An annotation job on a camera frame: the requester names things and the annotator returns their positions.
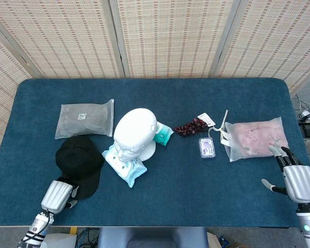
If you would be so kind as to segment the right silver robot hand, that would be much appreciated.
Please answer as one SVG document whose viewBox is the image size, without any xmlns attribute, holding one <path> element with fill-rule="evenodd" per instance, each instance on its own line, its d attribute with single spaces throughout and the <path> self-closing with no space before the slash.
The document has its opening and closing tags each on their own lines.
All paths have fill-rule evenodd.
<svg viewBox="0 0 310 248">
<path fill-rule="evenodd" d="M 301 163 L 287 147 L 268 146 L 284 178 L 284 187 L 277 187 L 268 180 L 262 184 L 270 191 L 287 195 L 297 204 L 310 203 L 310 167 Z"/>
</svg>

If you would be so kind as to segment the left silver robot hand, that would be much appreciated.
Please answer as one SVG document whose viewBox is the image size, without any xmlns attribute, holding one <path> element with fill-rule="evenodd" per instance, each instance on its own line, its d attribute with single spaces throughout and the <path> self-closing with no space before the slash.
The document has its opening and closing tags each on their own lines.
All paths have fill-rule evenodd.
<svg viewBox="0 0 310 248">
<path fill-rule="evenodd" d="M 41 207 L 52 214 L 58 214 L 65 208 L 72 208 L 77 203 L 79 185 L 65 177 L 53 180 L 41 202 Z"/>
</svg>

